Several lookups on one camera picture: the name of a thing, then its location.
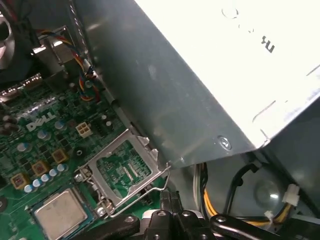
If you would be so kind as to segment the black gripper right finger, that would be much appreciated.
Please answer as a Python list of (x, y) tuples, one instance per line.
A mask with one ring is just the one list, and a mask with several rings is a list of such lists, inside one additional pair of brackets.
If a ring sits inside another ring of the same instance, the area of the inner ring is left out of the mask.
[(218, 214), (209, 221), (182, 206), (178, 191), (170, 193), (174, 220), (183, 240), (284, 240), (283, 236), (237, 218)]

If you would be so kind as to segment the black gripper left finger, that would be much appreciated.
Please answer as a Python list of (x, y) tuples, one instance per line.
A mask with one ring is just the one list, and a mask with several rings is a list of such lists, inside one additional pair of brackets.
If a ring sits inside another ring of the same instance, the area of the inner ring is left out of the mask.
[(93, 240), (170, 240), (173, 226), (170, 191), (160, 192), (160, 209), (139, 219), (132, 214), (116, 218), (93, 229)]

